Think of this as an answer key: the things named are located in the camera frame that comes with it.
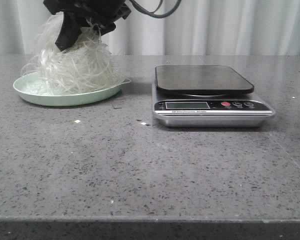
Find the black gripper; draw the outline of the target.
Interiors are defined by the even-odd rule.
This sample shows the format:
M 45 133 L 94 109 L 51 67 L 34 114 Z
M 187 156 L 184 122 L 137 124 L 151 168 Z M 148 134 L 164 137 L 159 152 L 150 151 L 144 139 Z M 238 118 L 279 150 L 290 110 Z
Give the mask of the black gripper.
M 82 34 L 81 28 L 97 25 L 100 34 L 115 30 L 115 22 L 126 19 L 131 9 L 124 0 L 45 0 L 53 15 L 63 13 L 63 22 L 55 45 L 62 52 L 71 48 Z

